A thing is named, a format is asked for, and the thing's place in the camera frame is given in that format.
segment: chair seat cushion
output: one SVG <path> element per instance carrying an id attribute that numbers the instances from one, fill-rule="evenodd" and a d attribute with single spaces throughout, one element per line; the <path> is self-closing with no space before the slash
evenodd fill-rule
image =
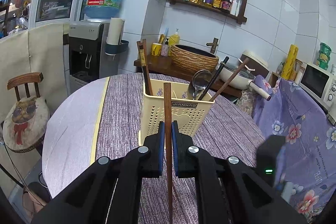
<path id="1" fill-rule="evenodd" d="M 5 144 L 17 153 L 33 150 L 43 141 L 49 119 L 44 98 L 22 98 L 13 105 L 4 122 Z"/>

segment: sink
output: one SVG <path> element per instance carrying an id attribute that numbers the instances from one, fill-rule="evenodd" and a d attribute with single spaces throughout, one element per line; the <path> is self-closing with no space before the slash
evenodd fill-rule
<path id="1" fill-rule="evenodd" d="M 185 45 L 173 45 L 170 48 L 172 62 L 190 72 L 197 72 L 202 69 L 213 71 L 219 58 L 210 52 Z"/>

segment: yellow mug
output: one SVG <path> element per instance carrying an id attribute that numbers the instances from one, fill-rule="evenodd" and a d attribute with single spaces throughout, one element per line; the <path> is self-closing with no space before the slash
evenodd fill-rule
<path id="1" fill-rule="evenodd" d="M 153 43 L 152 44 L 152 55 L 154 55 L 154 56 L 160 56 L 160 54 L 161 54 L 161 47 L 162 47 L 162 44 Z"/>

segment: purple cover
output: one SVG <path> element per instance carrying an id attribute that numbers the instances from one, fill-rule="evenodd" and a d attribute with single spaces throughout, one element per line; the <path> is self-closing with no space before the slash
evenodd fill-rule
<path id="1" fill-rule="evenodd" d="M 257 97 L 253 120 L 265 138 L 286 137 L 285 180 L 295 188 L 290 203 L 306 217 L 317 214 L 336 187 L 336 128 L 295 83 L 281 78 L 271 88 L 260 75 L 254 82 L 272 98 Z"/>

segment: silver screw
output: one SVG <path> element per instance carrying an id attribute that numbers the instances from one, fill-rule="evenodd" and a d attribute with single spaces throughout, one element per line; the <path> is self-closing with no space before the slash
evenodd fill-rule
<path id="1" fill-rule="evenodd" d="M 199 151 L 197 146 L 190 146 L 188 150 L 190 153 L 197 153 Z"/>
<path id="2" fill-rule="evenodd" d="M 140 153 L 146 153 L 146 152 L 148 151 L 148 147 L 147 147 L 147 146 L 140 146 L 140 147 L 138 148 L 138 151 L 139 151 Z"/>
<path id="3" fill-rule="evenodd" d="M 239 159 L 235 156 L 231 156 L 231 157 L 229 157 L 229 163 L 237 164 L 237 163 L 239 163 Z"/>
<path id="4" fill-rule="evenodd" d="M 103 164 L 107 164 L 109 162 L 109 158 L 108 157 L 100 157 L 98 159 L 98 163 L 103 165 Z"/>

